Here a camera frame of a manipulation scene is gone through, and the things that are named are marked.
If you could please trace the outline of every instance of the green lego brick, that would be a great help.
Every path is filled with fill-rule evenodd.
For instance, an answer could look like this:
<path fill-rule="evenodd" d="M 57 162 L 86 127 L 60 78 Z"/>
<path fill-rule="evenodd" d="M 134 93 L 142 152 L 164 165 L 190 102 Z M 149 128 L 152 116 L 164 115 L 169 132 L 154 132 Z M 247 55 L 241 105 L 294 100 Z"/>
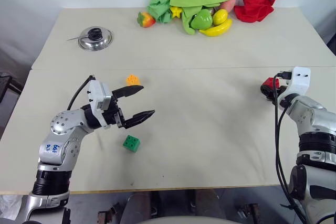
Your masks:
<path fill-rule="evenodd" d="M 139 145 L 140 145 L 140 140 L 137 139 L 136 137 L 134 136 L 130 136 L 128 135 L 123 146 L 126 148 L 126 149 L 129 149 L 130 151 L 132 152 L 137 152 L 138 148 L 139 148 Z"/>

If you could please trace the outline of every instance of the table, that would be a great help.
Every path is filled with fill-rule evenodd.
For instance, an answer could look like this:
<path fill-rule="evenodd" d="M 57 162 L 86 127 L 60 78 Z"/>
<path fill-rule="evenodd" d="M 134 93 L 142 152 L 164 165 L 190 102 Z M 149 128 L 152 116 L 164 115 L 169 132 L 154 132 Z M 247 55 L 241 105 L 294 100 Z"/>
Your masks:
<path fill-rule="evenodd" d="M 32 69 L 193 69 L 230 67 L 328 67 L 336 57 L 298 8 L 275 8 L 262 22 L 234 22 L 219 37 L 187 35 L 180 19 L 142 28 L 145 8 L 63 9 Z M 84 51 L 76 40 L 87 27 L 114 33 L 101 51 Z"/>
<path fill-rule="evenodd" d="M 0 141 L 0 194 L 32 189 L 50 120 L 92 73 L 111 89 L 137 75 L 144 90 L 120 99 L 119 106 L 126 118 L 156 112 L 136 127 L 86 136 L 72 173 L 73 193 L 278 184 L 274 106 L 260 85 L 280 70 L 285 69 L 32 70 Z M 307 95 L 336 111 L 336 67 L 311 67 L 311 73 Z M 81 92 L 73 108 L 87 103 Z M 141 140 L 136 153 L 122 147 L 128 134 Z M 280 153 L 287 178 L 298 142 L 296 125 L 285 117 Z"/>

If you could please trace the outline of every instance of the red cloth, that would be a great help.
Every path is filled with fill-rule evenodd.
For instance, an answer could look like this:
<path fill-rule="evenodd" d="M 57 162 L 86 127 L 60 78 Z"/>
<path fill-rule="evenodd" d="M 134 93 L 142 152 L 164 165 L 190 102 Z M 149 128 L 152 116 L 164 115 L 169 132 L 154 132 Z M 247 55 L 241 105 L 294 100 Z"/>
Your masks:
<path fill-rule="evenodd" d="M 268 14 L 273 12 L 275 0 L 243 0 L 244 6 L 235 6 L 234 11 L 238 19 L 253 23 L 262 21 Z"/>

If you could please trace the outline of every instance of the floor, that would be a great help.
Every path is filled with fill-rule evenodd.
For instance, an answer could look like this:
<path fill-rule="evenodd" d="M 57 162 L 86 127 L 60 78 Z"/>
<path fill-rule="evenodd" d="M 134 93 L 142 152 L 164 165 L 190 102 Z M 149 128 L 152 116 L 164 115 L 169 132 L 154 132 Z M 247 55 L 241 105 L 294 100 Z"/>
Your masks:
<path fill-rule="evenodd" d="M 242 219 L 236 208 L 243 204 L 258 203 L 264 223 L 299 224 L 295 213 L 280 204 L 287 204 L 280 186 L 216 189 L 221 209 L 226 218 L 244 224 L 253 224 L 251 217 Z M 115 203 L 124 206 L 131 193 L 71 195 L 68 208 L 71 209 L 71 224 L 97 223 L 97 212 L 106 211 Z M 165 216 L 193 215 L 188 210 L 184 190 L 160 191 Z M 14 224 L 0 219 L 1 224 Z"/>

